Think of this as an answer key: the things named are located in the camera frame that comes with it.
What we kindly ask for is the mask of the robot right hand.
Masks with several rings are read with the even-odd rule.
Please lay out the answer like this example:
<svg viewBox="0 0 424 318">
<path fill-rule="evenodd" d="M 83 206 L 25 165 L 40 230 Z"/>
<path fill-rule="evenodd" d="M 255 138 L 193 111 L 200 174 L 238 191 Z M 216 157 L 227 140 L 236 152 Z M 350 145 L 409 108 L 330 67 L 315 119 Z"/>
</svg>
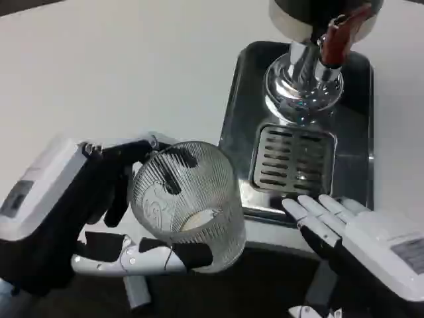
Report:
<svg viewBox="0 0 424 318">
<path fill-rule="evenodd" d="M 371 317 L 423 316 L 421 227 L 348 197 L 299 195 L 282 207 L 309 247 L 354 282 Z"/>
</svg>

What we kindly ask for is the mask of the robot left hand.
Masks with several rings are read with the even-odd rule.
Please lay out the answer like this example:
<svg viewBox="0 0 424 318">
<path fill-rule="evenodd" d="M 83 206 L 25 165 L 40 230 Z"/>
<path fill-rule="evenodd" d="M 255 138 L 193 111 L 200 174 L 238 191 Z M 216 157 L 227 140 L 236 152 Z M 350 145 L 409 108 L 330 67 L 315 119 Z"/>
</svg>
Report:
<svg viewBox="0 0 424 318">
<path fill-rule="evenodd" d="M 16 290 L 46 295 L 74 274 L 137 276 L 185 272 L 213 261 L 205 243 L 166 243 L 86 232 L 95 219 L 116 227 L 129 208 L 133 166 L 173 140 L 158 134 L 110 146 L 54 139 L 1 204 L 1 279 Z"/>
</svg>

